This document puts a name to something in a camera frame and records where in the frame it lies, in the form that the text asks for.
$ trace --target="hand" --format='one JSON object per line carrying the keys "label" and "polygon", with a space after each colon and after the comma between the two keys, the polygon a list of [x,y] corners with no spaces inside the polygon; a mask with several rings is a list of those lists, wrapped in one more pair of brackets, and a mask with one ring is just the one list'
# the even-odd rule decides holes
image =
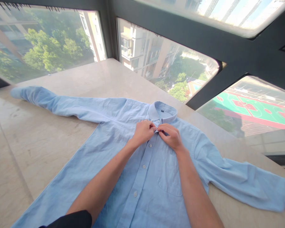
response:
{"label": "hand", "polygon": [[175,127],[170,124],[163,123],[158,126],[157,130],[159,131],[158,133],[163,141],[168,144],[168,146],[170,146],[176,153],[186,150],[181,140],[181,135]]}
{"label": "hand", "polygon": [[136,146],[140,146],[152,138],[154,131],[156,131],[154,123],[149,120],[143,120],[136,124],[135,133],[131,141]]}

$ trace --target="forearm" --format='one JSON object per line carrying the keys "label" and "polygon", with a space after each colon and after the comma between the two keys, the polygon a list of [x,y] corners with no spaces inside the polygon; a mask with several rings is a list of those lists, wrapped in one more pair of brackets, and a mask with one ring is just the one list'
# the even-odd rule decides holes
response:
{"label": "forearm", "polygon": [[179,164],[181,189],[191,227],[224,227],[203,187],[189,151],[183,148],[176,151],[176,156]]}
{"label": "forearm", "polygon": [[71,205],[67,214],[87,210],[92,215],[92,224],[96,221],[113,188],[115,187],[127,161],[137,149],[137,145],[129,140],[87,184]]}

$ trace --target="tree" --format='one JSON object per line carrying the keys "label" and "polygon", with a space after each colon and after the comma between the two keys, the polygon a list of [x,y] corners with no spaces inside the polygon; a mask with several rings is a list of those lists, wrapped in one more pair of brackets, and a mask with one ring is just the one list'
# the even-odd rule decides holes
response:
{"label": "tree", "polygon": [[65,39],[63,51],[73,60],[77,60],[79,57],[83,56],[81,47],[77,46],[74,40],[68,38]]}
{"label": "tree", "polygon": [[14,60],[0,51],[0,74],[14,83],[44,76],[44,72],[34,70],[25,63]]}
{"label": "tree", "polygon": [[86,35],[78,12],[54,12],[41,9],[25,9],[31,17],[38,21],[42,30],[49,36],[53,36],[60,44],[65,45],[65,39],[71,39],[85,50],[88,57],[92,55],[90,41]]}
{"label": "tree", "polygon": [[40,30],[28,29],[24,37],[33,45],[33,49],[23,57],[26,64],[38,70],[49,72],[61,71],[70,62],[66,60],[60,43],[53,37]]}
{"label": "tree", "polygon": [[156,85],[158,88],[162,89],[163,91],[167,92],[167,84],[163,80],[156,82],[154,85]]}
{"label": "tree", "polygon": [[80,40],[80,47],[82,49],[91,51],[89,38],[86,35],[86,32],[83,30],[82,27],[76,29],[76,36]]}
{"label": "tree", "polygon": [[185,73],[179,73],[177,76],[177,79],[175,81],[177,82],[183,82],[186,79],[186,74]]}
{"label": "tree", "polygon": [[[56,30],[55,34],[63,38],[65,33]],[[47,70],[50,73],[59,72],[77,63],[83,56],[81,47],[72,39],[65,38],[62,45],[44,31],[36,32],[34,29],[29,29],[24,36],[32,43],[33,48],[25,54],[23,59],[34,69]]]}
{"label": "tree", "polygon": [[21,75],[21,63],[0,51],[0,74],[7,79]]}
{"label": "tree", "polygon": [[177,82],[180,73],[198,79],[200,75],[205,72],[206,67],[200,63],[199,60],[182,57],[181,54],[182,52],[177,53],[176,58],[169,69],[170,78],[167,78],[166,80]]}
{"label": "tree", "polygon": [[210,101],[200,108],[199,113],[224,130],[228,132],[234,131],[234,124],[225,121],[224,111],[221,109],[217,110],[215,107],[216,103],[214,101]]}
{"label": "tree", "polygon": [[205,72],[201,73],[200,76],[198,77],[198,79],[202,80],[202,81],[207,81],[208,80]]}
{"label": "tree", "polygon": [[181,102],[185,102],[188,97],[186,92],[188,90],[187,81],[179,82],[174,85],[174,88],[169,90],[169,94]]}

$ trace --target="shirt collar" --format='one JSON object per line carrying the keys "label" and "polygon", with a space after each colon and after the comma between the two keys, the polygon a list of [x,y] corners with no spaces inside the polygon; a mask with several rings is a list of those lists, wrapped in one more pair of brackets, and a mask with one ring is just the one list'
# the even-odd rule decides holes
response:
{"label": "shirt collar", "polygon": [[151,120],[158,120],[159,115],[156,109],[163,110],[164,112],[169,113],[171,116],[167,118],[162,118],[162,123],[172,123],[176,119],[177,110],[161,101],[156,101],[149,106],[149,116]]}

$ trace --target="light blue shirt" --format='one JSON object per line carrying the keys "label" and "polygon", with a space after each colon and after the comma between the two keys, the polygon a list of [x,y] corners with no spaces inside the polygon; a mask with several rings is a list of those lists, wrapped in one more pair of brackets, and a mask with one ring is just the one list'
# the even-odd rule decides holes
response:
{"label": "light blue shirt", "polygon": [[[14,88],[11,95],[55,115],[99,123],[13,228],[48,225],[65,215],[86,184],[133,136],[136,123],[144,119],[179,130],[207,193],[211,182],[253,207],[276,212],[285,209],[285,178],[247,162],[222,158],[203,132],[160,101],[146,104],[126,98],[57,96],[34,86]],[[180,183],[175,153],[155,133],[129,159],[94,227],[190,227]]]}

